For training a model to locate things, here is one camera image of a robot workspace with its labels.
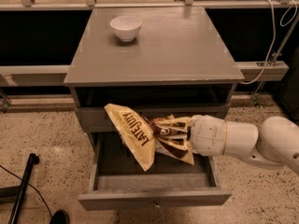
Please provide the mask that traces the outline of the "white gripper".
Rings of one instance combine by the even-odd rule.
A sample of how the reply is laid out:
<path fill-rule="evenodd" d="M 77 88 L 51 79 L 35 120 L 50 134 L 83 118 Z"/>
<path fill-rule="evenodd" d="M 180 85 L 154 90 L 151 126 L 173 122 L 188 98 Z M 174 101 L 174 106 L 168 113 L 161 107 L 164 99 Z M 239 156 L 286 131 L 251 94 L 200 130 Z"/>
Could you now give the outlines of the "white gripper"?
<path fill-rule="evenodd" d="M 168 156 L 179 161 L 194 165 L 193 154 L 202 156 L 220 156 L 225 150 L 227 124 L 223 119 L 217 119 L 208 115 L 196 115 L 189 117 L 158 119 L 157 125 L 180 132 L 186 132 L 190 127 L 190 142 L 176 142 L 166 140 L 162 146 Z"/>

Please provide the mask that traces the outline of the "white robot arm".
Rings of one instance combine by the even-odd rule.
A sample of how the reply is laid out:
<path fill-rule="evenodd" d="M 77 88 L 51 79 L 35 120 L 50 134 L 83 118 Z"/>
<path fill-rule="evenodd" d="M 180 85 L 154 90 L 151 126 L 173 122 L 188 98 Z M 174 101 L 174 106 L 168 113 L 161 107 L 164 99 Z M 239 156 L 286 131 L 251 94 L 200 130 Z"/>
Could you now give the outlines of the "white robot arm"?
<path fill-rule="evenodd" d="M 289 167 L 299 174 L 299 127 L 283 117 L 270 117 L 259 127 L 209 115 L 158 119 L 163 138 L 184 139 L 202 156 L 232 156 L 264 169 Z"/>

